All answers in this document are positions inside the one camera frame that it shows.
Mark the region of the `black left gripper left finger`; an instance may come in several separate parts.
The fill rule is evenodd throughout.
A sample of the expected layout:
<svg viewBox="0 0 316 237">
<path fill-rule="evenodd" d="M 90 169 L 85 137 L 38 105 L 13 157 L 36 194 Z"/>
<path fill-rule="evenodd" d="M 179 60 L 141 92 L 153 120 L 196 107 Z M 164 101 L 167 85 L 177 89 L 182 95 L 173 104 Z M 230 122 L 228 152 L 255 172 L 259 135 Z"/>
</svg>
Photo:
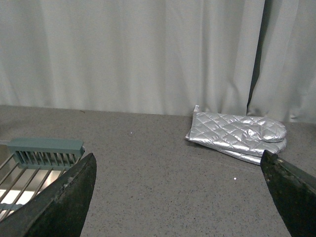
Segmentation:
<svg viewBox="0 0 316 237">
<path fill-rule="evenodd" d="M 24 206 L 0 222 L 2 237 L 79 237 L 96 181 L 89 153 Z"/>
</svg>

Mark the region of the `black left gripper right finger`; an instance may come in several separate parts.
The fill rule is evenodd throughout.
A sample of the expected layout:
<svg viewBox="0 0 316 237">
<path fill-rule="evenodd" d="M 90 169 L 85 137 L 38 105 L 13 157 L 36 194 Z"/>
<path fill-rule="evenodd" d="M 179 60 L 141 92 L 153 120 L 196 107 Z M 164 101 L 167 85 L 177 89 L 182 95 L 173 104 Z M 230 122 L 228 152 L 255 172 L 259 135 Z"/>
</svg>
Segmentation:
<svg viewBox="0 0 316 237">
<path fill-rule="evenodd" d="M 267 150 L 260 167 L 292 237 L 316 235 L 316 178 Z"/>
</svg>

